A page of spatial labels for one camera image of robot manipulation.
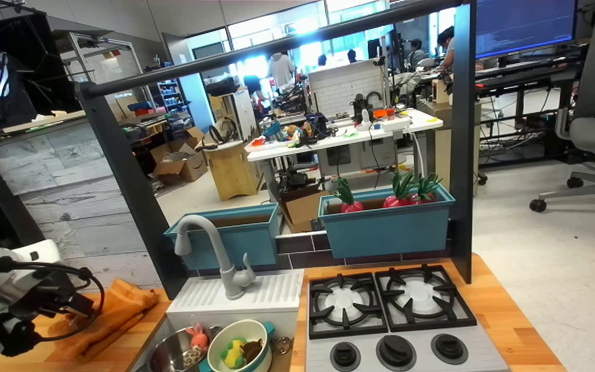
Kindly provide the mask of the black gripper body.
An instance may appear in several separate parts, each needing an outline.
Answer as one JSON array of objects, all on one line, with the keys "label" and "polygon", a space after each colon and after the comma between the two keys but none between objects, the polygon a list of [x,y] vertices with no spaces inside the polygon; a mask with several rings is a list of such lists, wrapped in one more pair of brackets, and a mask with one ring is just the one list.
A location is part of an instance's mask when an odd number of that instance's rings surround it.
[{"label": "black gripper body", "polygon": [[[100,316],[100,303],[83,293],[84,288],[100,286],[89,269],[38,269],[12,276],[0,286],[0,303],[7,305],[0,316],[3,355],[32,351],[38,344],[68,340]],[[57,335],[40,335],[33,318],[54,318],[67,315],[74,325]]]}]

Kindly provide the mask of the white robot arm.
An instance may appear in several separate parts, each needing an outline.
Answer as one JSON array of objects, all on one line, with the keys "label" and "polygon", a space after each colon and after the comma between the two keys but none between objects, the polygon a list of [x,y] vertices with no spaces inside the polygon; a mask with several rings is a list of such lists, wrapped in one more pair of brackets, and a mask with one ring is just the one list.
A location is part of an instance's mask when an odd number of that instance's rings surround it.
[{"label": "white robot arm", "polygon": [[[0,246],[0,355],[21,355],[38,344],[68,340],[95,322],[106,292],[86,267],[61,259],[54,241]],[[38,316],[74,316],[78,325],[57,335],[41,335]]]}]

